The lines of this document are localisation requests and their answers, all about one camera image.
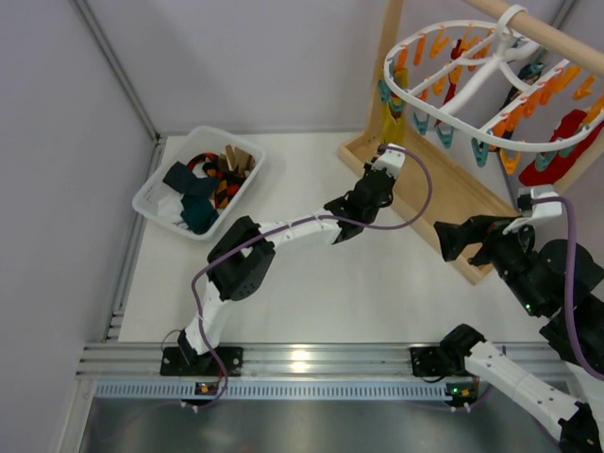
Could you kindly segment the navy patterned sock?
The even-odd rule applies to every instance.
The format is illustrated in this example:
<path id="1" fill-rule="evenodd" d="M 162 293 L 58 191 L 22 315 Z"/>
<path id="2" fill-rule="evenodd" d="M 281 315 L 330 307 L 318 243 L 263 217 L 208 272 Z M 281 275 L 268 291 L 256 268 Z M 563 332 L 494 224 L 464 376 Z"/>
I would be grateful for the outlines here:
<path id="1" fill-rule="evenodd" d="M 179 161 L 169 168 L 162 182 L 177 193 L 205 197 L 210 196 L 218 186 L 217 178 L 198 177 L 187 165 Z"/>

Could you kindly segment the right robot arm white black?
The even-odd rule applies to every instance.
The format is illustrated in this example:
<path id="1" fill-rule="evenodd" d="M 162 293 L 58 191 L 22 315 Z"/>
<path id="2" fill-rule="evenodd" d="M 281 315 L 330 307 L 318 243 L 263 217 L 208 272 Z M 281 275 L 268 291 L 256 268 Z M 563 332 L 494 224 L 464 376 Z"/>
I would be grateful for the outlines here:
<path id="1" fill-rule="evenodd" d="M 473 266 L 491 265 L 525 312 L 544 317 L 540 333 L 575 376 L 581 397 L 563 394 L 514 363 L 481 333 L 460 324 L 436 348 L 446 376 L 484 378 L 533 417 L 563 452 L 603 449 L 603 303 L 593 290 L 603 269 L 575 238 L 534 249 L 535 231 L 522 217 L 478 215 L 434 225 L 445 260 L 470 244 Z"/>

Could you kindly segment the mustard yellow sock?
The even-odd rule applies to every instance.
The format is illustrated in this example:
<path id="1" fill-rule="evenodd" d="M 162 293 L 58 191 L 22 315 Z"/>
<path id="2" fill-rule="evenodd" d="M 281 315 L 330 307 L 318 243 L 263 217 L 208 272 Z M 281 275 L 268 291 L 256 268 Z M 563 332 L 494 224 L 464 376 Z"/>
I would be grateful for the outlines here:
<path id="1" fill-rule="evenodd" d="M 402 145 L 407 130 L 405 120 L 406 103 L 393 93 L 384 78 L 377 83 L 381 102 L 380 141 Z"/>

